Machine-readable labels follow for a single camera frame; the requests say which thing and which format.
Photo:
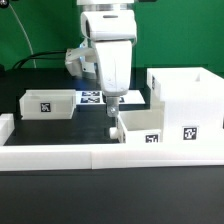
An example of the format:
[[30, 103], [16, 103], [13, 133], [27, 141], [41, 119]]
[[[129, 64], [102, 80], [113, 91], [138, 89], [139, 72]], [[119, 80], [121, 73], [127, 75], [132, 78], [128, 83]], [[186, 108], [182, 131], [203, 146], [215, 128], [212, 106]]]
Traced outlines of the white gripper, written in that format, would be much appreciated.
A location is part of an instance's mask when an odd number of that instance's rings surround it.
[[130, 85], [132, 42], [137, 25], [132, 10], [84, 11], [82, 34], [91, 41], [98, 63], [101, 89], [109, 117], [119, 114], [119, 98]]

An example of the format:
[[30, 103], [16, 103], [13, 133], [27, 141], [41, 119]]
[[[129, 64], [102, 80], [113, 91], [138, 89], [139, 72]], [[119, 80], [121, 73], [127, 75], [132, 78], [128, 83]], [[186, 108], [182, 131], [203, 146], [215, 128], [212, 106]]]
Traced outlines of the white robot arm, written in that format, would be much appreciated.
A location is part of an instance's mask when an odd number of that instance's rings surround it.
[[82, 7], [81, 32], [96, 55], [107, 115], [117, 117], [119, 98], [130, 86], [132, 47], [137, 43], [137, 24], [131, 4], [143, 0], [77, 0]]

